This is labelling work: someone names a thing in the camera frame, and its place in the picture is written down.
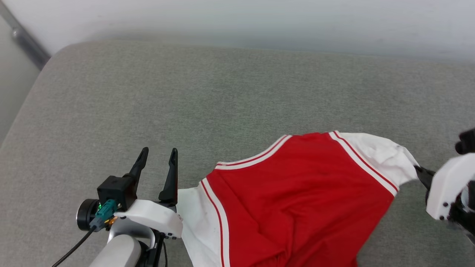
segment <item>black cable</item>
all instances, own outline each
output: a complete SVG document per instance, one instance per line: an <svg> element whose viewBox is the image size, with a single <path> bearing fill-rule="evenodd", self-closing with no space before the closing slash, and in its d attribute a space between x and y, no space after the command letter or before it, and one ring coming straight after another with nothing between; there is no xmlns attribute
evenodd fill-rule
<svg viewBox="0 0 475 267"><path fill-rule="evenodd" d="M91 229L89 230L89 232L87 232L87 234L70 250L68 251L61 259L59 259L59 261L57 261L55 264L53 264L51 267L58 267L58 265L60 265L67 257L69 257L69 255L73 254L73 252L79 247L81 246L84 241L86 241L86 239L94 232L96 226L92 226Z"/></svg>
<svg viewBox="0 0 475 267"><path fill-rule="evenodd" d="M165 245L165 241L163 241L163 253L165 254L165 267L168 267L167 246Z"/></svg>

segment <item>cloth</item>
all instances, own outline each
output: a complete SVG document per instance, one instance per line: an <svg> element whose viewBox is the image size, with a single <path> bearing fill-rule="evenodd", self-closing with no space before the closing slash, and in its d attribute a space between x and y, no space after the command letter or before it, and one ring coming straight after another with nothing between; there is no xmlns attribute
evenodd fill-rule
<svg viewBox="0 0 475 267"><path fill-rule="evenodd" d="M370 134L284 135L180 191L182 238L194 266L356 267L400 185L417 179L414 165Z"/></svg>

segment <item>couch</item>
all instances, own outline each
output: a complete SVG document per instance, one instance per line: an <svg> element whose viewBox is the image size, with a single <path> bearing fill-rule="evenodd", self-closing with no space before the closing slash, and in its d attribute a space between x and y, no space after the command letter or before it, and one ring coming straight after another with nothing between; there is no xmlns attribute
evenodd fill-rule
<svg viewBox="0 0 475 267"><path fill-rule="evenodd" d="M68 46L45 66L0 148L0 266L51 266L84 232L79 204L150 148L138 188L157 200L171 149L179 187L217 161L247 158L282 134L365 132L436 170L475 125L475 66L411 59L136 41ZM462 231L425 212L425 188L402 186L358 255L361 267L472 267ZM107 232L62 266L89 266ZM170 267L191 266L167 240Z"/></svg>

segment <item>jersey trim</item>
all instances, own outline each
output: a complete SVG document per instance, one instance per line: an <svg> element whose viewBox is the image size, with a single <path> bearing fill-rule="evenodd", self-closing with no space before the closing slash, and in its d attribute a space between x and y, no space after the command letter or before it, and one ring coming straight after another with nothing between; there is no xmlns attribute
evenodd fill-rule
<svg viewBox="0 0 475 267"><path fill-rule="evenodd" d="M369 175L371 175L376 181L378 181L384 188L386 188L393 196L395 196L399 187L394 185L389 179L385 178L380 174L369 162L367 162L363 156L361 156L356 149L354 149L348 141L340 136L338 131L333 131L329 133L330 137L337 141L343 149L348 153L348 155L357 163L363 170L365 170Z"/></svg>
<svg viewBox="0 0 475 267"><path fill-rule="evenodd" d="M216 209L216 213L218 214L219 219L219 228L221 233L221 264L222 267L230 267L229 263L229 225L228 225L228 218L226 216L226 212L224 211L224 207L219 201L218 197L214 194L213 189L211 188L210 184L208 183L208 179L205 178L201 181L201 185L209 198L209 201L213 204L214 208Z"/></svg>
<svg viewBox="0 0 475 267"><path fill-rule="evenodd" d="M241 168L246 168L257 164L259 162L263 162L264 160L270 158L274 155L279 148L281 148L287 140L289 140L292 136L291 135L283 135L277 141L275 141L271 146L269 146L263 152L236 162L218 162L215 169L217 170L236 170Z"/></svg>

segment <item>white wall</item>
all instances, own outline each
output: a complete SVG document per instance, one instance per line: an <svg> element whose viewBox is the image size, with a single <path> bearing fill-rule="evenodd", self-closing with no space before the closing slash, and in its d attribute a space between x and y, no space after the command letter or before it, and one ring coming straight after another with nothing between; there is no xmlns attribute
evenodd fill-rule
<svg viewBox="0 0 475 267"><path fill-rule="evenodd" d="M54 54L125 38L475 62L473 0L4 0Z"/></svg>
<svg viewBox="0 0 475 267"><path fill-rule="evenodd" d="M35 82L39 70L13 42L0 17L0 145Z"/></svg>

